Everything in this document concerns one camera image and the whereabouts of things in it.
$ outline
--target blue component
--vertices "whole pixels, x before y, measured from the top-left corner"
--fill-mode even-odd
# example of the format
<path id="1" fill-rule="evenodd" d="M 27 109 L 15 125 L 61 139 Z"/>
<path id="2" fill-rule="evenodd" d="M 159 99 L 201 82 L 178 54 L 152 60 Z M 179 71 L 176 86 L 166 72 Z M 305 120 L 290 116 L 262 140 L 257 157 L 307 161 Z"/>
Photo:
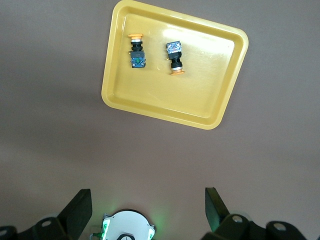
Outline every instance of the blue component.
<path id="1" fill-rule="evenodd" d="M 144 57 L 132 57 L 131 64 L 133 68 L 144 68 L 146 59 Z"/>
<path id="2" fill-rule="evenodd" d="M 181 52 L 181 42 L 173 41 L 166 44 L 166 50 L 168 54 L 173 54 L 177 52 Z"/>

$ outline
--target gray background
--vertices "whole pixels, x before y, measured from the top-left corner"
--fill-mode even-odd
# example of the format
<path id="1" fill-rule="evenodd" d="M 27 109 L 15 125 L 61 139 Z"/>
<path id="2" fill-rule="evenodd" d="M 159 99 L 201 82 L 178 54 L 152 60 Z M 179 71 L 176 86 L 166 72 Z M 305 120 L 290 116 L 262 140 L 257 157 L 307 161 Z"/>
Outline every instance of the gray background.
<path id="1" fill-rule="evenodd" d="M 320 234 L 320 1 L 144 0 L 244 30 L 222 123 L 201 130 L 105 105 L 117 0 L 0 1 L 0 226 L 19 231 L 91 188 L 93 215 L 145 213 L 157 240 L 209 231 L 205 187 L 260 226 Z"/>

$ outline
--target white device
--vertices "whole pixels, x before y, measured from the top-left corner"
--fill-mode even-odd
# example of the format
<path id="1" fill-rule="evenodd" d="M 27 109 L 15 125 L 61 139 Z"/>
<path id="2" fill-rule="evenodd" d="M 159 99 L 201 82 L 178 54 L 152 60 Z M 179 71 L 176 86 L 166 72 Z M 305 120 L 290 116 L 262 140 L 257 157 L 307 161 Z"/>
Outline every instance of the white device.
<path id="1" fill-rule="evenodd" d="M 151 240 L 155 226 L 135 210 L 103 215 L 101 240 Z"/>

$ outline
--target yellow tray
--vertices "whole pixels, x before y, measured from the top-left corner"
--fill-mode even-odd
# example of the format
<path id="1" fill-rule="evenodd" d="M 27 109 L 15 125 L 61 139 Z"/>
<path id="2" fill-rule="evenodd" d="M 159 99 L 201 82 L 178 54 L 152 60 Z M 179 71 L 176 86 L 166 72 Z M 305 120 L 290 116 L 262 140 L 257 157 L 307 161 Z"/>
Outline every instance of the yellow tray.
<path id="1" fill-rule="evenodd" d="M 132 68 L 129 34 L 143 34 L 146 66 Z M 180 41 L 184 74 L 166 43 Z M 113 10 L 102 84 L 110 107 L 201 129 L 219 125 L 248 49 L 240 29 L 122 0 Z"/>

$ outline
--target plastic tray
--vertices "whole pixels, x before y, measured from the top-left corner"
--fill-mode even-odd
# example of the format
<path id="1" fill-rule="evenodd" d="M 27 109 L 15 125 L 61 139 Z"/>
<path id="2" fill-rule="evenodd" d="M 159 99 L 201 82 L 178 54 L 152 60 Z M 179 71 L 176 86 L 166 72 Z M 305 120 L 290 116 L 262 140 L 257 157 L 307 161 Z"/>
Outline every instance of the plastic tray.
<path id="1" fill-rule="evenodd" d="M 129 34 L 143 34 L 146 66 L 132 68 Z M 171 75 L 166 43 L 180 41 L 184 74 Z M 219 125 L 248 48 L 240 29 L 122 0 L 112 14 L 102 84 L 116 109 L 201 129 Z"/>

